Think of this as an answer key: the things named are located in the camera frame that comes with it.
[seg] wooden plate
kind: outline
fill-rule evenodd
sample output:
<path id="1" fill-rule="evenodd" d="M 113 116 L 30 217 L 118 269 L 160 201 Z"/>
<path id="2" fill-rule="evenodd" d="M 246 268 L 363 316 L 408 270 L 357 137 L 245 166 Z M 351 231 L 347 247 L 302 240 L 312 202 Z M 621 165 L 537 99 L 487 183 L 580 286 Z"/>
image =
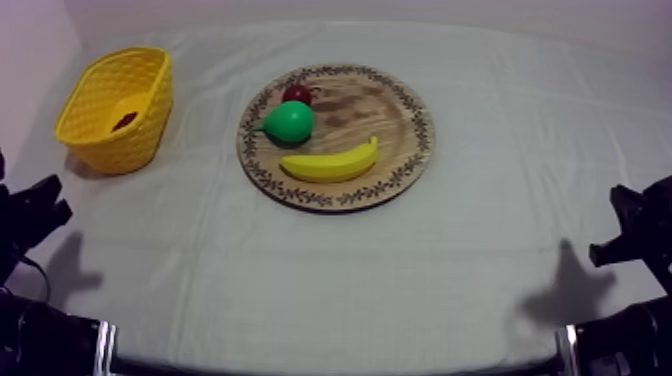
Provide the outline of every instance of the wooden plate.
<path id="1" fill-rule="evenodd" d="M 281 103 L 286 88 L 314 90 L 312 137 L 282 149 L 254 131 Z M 308 183 L 280 169 L 291 154 L 331 154 L 378 137 L 379 159 L 365 174 L 341 183 Z M 434 125 L 420 98 L 404 83 L 377 69 L 319 65 L 292 71 L 266 86 L 249 104 L 238 130 L 237 151 L 252 182 L 277 201 L 319 212 L 349 212 L 386 202 L 424 171 L 434 145 Z"/>

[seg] yellow basket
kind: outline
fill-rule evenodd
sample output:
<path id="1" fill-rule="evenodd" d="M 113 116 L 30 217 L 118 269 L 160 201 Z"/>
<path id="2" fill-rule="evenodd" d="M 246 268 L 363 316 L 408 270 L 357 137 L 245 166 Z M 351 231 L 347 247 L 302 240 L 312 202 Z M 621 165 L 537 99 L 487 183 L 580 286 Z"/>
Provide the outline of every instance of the yellow basket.
<path id="1" fill-rule="evenodd" d="M 84 71 L 54 133 L 99 172 L 135 171 L 154 157 L 172 103 L 170 55 L 159 48 L 128 48 Z"/>

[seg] decorative leaf border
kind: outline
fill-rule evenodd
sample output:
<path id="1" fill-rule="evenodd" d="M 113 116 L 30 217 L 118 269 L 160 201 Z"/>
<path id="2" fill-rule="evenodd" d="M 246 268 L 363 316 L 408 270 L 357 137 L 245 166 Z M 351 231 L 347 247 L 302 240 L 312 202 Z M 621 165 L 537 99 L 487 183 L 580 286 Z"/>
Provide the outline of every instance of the decorative leaf border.
<path id="1" fill-rule="evenodd" d="M 257 156 L 257 133 L 254 129 L 261 120 L 261 112 L 268 106 L 272 91 L 282 91 L 286 88 L 303 83 L 308 77 L 338 76 L 341 74 L 356 74 L 367 77 L 369 80 L 389 87 L 400 100 L 401 104 L 412 114 L 411 122 L 417 140 L 418 152 L 409 157 L 406 162 L 392 171 L 386 181 L 358 188 L 353 192 L 346 192 L 335 197 L 317 194 L 302 188 L 286 188 L 283 181 L 275 180 L 273 174 L 260 166 Z M 363 199 L 378 197 L 390 189 L 399 189 L 402 182 L 413 175 L 429 159 L 432 150 L 433 123 L 429 118 L 425 106 L 417 95 L 404 86 L 403 83 L 374 68 L 362 65 L 320 65 L 300 68 L 278 79 L 273 89 L 263 89 L 252 104 L 245 111 L 245 121 L 241 124 L 242 154 L 246 160 L 241 161 L 243 169 L 249 177 L 263 190 L 277 195 L 282 201 L 289 201 L 301 205 L 317 205 L 320 208 L 333 208 L 339 205 L 347 209 Z"/>

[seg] toy banana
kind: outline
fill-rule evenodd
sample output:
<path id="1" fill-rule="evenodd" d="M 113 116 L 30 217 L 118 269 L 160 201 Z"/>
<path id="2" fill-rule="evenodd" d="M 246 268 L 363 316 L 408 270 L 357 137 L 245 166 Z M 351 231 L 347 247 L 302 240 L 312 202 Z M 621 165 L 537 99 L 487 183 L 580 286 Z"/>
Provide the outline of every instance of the toy banana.
<path id="1" fill-rule="evenodd" d="M 378 159 L 378 138 L 355 148 L 329 155 L 289 155 L 280 166 L 299 180 L 337 183 L 353 179 L 369 169 Z"/>

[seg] white tablecloth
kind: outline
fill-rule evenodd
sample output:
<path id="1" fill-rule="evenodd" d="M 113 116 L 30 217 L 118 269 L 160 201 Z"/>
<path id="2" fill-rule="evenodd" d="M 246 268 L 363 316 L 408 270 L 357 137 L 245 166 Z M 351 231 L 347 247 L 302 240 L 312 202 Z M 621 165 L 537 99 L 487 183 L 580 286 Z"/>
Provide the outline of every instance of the white tablecloth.
<path id="1" fill-rule="evenodd" d="M 174 63 L 156 159 L 100 178 L 51 128 L 82 64 L 129 45 Z M 352 62 L 405 81 L 436 125 L 429 168 L 376 209 L 283 207 L 245 177 L 235 134 L 270 80 Z M 90 46 L 55 87 L 11 176 L 50 172 L 76 214 L 31 251 L 53 304 L 120 326 L 121 354 L 208 368 L 459 370 L 554 351 L 552 330 L 662 294 L 643 264 L 595 269 L 619 233 L 609 189 L 672 174 L 669 66 L 480 29 L 290 22 Z M 20 268 L 10 286 L 39 293 Z"/>

